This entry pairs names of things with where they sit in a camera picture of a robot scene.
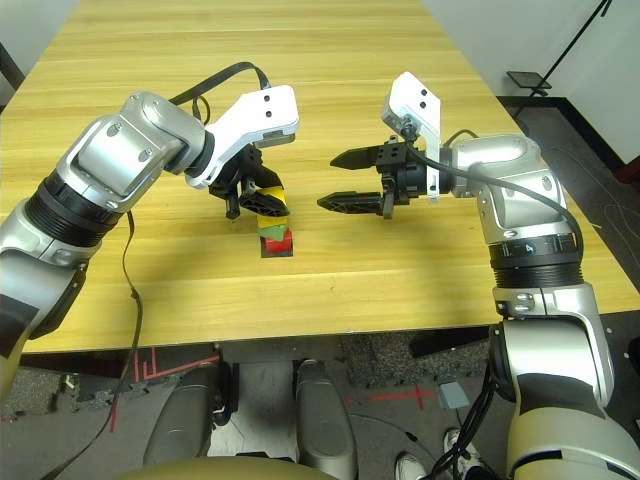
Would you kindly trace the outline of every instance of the metal stand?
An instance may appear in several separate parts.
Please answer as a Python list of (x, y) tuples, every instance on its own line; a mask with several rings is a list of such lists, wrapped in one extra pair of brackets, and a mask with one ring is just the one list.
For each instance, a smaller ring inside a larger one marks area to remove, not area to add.
[[(529, 98), (534, 97), (536, 92), (540, 91), (540, 89), (544, 86), (544, 84), (547, 82), (547, 80), (549, 79), (549, 77), (551, 76), (551, 74), (555, 71), (556, 68), (558, 68), (558, 65), (560, 65), (560, 62), (562, 62), (562, 60), (564, 60), (564, 57), (567, 56), (567, 54), (571, 51), (571, 49), (573, 48), (573, 46), (576, 44), (576, 42), (578, 41), (578, 39), (582, 36), (582, 34), (587, 30), (587, 28), (589, 28), (589, 25), (591, 25), (591, 22), (593, 22), (593, 20), (595, 20), (596, 16), (598, 15), (598, 13), (600, 13), (600, 11), (602, 10), (602, 14), (600, 15), (601, 17), (604, 17), (607, 14), (607, 11), (609, 10), (609, 7), (611, 6), (611, 2), (613, 0), (602, 0), (598, 6), (596, 7), (596, 9), (593, 11), (593, 13), (591, 14), (591, 16), (587, 19), (587, 21), (585, 22), (585, 24), (582, 26), (582, 28), (580, 28), (580, 30), (578, 30), (578, 33), (576, 34), (575, 37), (573, 37), (573, 39), (571, 40), (571, 42), (569, 42), (569, 45), (567, 45), (567, 48), (564, 49), (564, 51), (560, 54), (560, 56), (558, 57), (558, 59), (554, 62), (554, 64), (551, 66), (551, 68), (549, 69), (549, 71), (542, 77), (542, 79), (540, 80), (540, 82), (538, 83), (538, 85), (536, 85), (535, 88), (533, 88), (531, 90), (531, 94), (529, 95)], [(526, 107), (526, 105), (522, 105), (520, 108), (518, 108), (518, 110), (516, 110), (516, 112), (512, 115), (512, 117), (514, 119), (518, 118), (518, 115), (520, 115), (520, 113), (522, 112), (522, 110), (524, 110)]]

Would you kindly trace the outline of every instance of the wooden table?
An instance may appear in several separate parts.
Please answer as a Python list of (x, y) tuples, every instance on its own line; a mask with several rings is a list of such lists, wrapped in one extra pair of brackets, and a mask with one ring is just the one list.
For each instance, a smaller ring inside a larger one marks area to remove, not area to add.
[[(316, 206), (337, 190), (379, 190), (374, 169), (329, 167), (340, 152), (381, 143), (384, 96), (405, 70), (442, 99), (442, 132), (516, 132), (516, 125), (418, 0), (85, 0), (2, 116), (3, 218), (30, 195), (88, 122), (135, 90), (170, 97), (237, 61), (294, 87), (300, 130), (264, 151), (291, 208), (295, 254), (261, 259), (255, 216), (165, 174), (135, 207), (129, 269), (144, 297), (141, 343), (478, 325), (498, 320), (475, 200), (414, 201), (393, 221)], [(208, 95), (219, 115), (257, 88), (243, 73)], [(602, 312), (640, 308), (580, 211), (585, 278)], [(91, 261), (62, 326), (27, 351), (123, 347), (135, 305), (120, 256), (126, 221)]]

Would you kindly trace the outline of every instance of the screw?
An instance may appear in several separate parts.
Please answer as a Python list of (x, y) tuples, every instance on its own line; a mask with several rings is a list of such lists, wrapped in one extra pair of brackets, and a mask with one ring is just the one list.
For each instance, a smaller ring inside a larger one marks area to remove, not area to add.
[(139, 162), (146, 162), (147, 160), (149, 160), (149, 157), (151, 157), (151, 149), (150, 148), (145, 148), (143, 151), (140, 152), (140, 155), (138, 155), (138, 161)]
[(114, 123), (113, 125), (111, 125), (109, 128), (107, 128), (107, 136), (108, 137), (113, 137), (114, 135), (117, 135), (118, 132), (122, 129), (122, 125), (119, 123)]
[(551, 180), (546, 175), (542, 177), (542, 186), (546, 191), (551, 190), (551, 188), (553, 187), (553, 185), (551, 184)]

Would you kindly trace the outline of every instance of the white sneaker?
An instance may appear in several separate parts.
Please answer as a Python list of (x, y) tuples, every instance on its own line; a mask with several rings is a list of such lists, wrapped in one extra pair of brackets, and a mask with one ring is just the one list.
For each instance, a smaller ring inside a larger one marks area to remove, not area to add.
[[(453, 444), (458, 440), (458, 436), (460, 435), (459, 428), (452, 428), (447, 430), (447, 433), (444, 434), (444, 451), (448, 452), (453, 447)], [(459, 478), (464, 479), (465, 475), (472, 467), (481, 467), (484, 470), (488, 470), (487, 466), (484, 464), (482, 459), (480, 458), (480, 454), (475, 449), (473, 444), (467, 445), (467, 449), (458, 457), (458, 473), (460, 475)]]
[(409, 452), (402, 452), (396, 458), (396, 480), (420, 480), (427, 476), (420, 461)]

